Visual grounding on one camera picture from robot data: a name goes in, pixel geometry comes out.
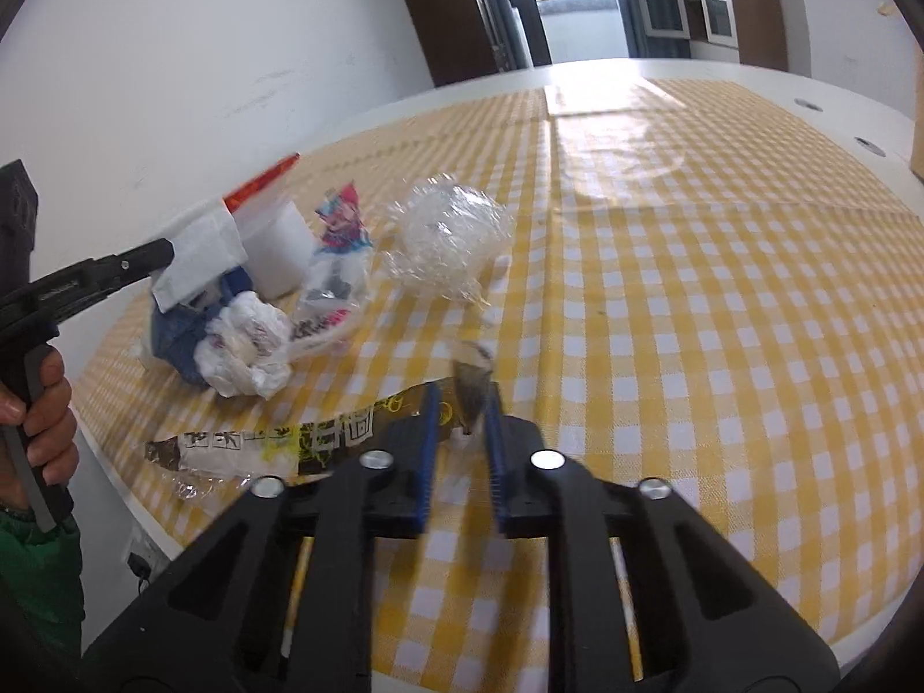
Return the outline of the green sleeve left forearm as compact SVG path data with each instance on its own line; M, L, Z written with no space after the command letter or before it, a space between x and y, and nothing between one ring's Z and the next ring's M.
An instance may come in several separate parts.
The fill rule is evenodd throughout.
M42 532L30 510L2 507L2 579L38 640L68 666L81 657L83 554L68 516Z

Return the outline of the person's left hand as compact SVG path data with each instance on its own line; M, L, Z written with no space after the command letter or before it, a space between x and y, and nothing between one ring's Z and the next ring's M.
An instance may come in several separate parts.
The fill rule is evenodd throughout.
M31 439L30 465L41 468L48 486L66 488L79 467L80 454L75 444L77 419L70 408L72 386L57 349L47 347L39 379L42 394L30 405L2 386L2 426L22 427ZM2 444L2 518L22 523L35 519L6 444Z

